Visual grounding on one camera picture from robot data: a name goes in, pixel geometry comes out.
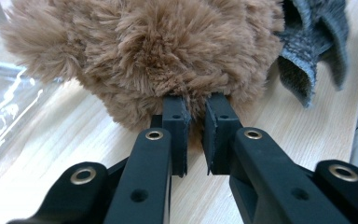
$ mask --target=light wood surface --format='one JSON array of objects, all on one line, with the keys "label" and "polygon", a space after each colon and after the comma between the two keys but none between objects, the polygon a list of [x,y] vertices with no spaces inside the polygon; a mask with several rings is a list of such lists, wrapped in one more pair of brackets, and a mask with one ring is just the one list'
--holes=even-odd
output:
[{"label": "light wood surface", "polygon": [[[358,114],[358,0],[348,3],[351,69],[342,91],[318,64],[313,106],[304,109],[280,83],[275,65],[265,97],[245,126],[267,131],[298,164],[348,161]],[[110,167],[130,155],[137,133],[112,122],[103,104],[77,82],[64,84],[0,154],[0,223],[29,217],[64,170],[82,161]],[[188,175],[172,178],[171,223],[241,223],[226,176],[207,175],[204,155],[192,150]]]}]

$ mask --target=screw hole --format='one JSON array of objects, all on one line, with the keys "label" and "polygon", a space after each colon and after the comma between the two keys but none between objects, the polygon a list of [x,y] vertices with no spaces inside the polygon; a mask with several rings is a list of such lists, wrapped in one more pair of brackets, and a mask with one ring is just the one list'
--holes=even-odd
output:
[{"label": "screw hole", "polygon": [[80,168],[71,175],[71,182],[74,185],[84,185],[89,183],[96,175],[97,172],[92,167]]},{"label": "screw hole", "polygon": [[146,134],[146,138],[149,140],[159,140],[164,134],[159,131],[151,131]]},{"label": "screw hole", "polygon": [[251,139],[260,139],[263,135],[257,131],[246,131],[245,132],[245,136]]},{"label": "screw hole", "polygon": [[332,175],[335,177],[348,181],[348,182],[356,182],[358,181],[358,174],[356,174],[352,169],[349,167],[333,164],[330,165],[328,170]]},{"label": "screw hole", "polygon": [[298,188],[292,189],[292,195],[300,201],[307,201],[310,198],[309,194],[305,190]]},{"label": "screw hole", "polygon": [[135,203],[144,202],[149,194],[145,189],[135,189],[131,194],[131,200]]}]

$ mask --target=brown fluffy plush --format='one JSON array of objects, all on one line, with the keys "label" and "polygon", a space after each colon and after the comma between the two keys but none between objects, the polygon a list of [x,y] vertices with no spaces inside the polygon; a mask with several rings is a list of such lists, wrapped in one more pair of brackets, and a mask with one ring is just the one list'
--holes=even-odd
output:
[{"label": "brown fluffy plush", "polygon": [[194,120],[211,92],[243,113],[282,48],[281,0],[14,0],[0,26],[28,74],[77,78],[132,130],[182,95]]}]

